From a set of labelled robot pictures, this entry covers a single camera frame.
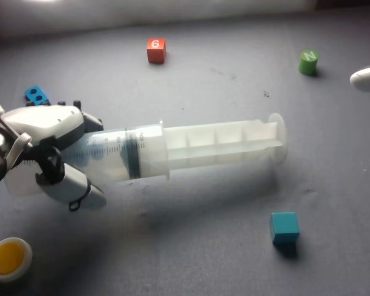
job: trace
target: round yellow and white object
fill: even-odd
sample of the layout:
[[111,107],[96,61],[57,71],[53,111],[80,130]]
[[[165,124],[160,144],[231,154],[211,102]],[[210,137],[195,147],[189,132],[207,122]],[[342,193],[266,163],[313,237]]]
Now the round yellow and white object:
[[29,269],[33,253],[30,245],[18,237],[0,241],[0,282],[12,282]]

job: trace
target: teal cube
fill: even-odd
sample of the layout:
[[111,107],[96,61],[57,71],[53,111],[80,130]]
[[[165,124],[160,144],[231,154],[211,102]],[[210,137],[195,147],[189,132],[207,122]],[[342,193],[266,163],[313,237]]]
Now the teal cube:
[[272,213],[270,233],[274,244],[295,243],[300,235],[296,213]]

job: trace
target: blue block with holes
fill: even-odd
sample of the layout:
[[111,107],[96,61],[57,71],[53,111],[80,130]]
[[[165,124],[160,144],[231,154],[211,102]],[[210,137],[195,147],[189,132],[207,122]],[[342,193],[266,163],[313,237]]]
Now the blue block with holes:
[[49,102],[45,93],[43,93],[41,88],[39,88],[37,85],[27,89],[25,91],[25,96],[29,101],[33,102],[34,105],[43,105],[44,102]]
[[295,243],[300,235],[296,213],[272,213],[270,233],[274,244]]

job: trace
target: red cube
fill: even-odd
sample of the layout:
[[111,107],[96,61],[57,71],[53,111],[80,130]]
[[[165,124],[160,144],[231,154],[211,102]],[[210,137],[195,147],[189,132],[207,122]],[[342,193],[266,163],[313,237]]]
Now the red cube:
[[148,62],[162,64],[166,59],[166,40],[150,39],[147,45]]

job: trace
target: syringe barrel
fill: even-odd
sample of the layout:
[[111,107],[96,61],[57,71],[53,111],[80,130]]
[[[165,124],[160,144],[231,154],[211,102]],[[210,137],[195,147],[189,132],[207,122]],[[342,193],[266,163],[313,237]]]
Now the syringe barrel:
[[[286,156],[282,117],[164,128],[157,125],[85,134],[62,151],[63,160],[95,185],[165,175],[170,170],[246,162],[269,154],[279,163]],[[23,162],[6,176],[14,195],[39,192],[36,163]]]

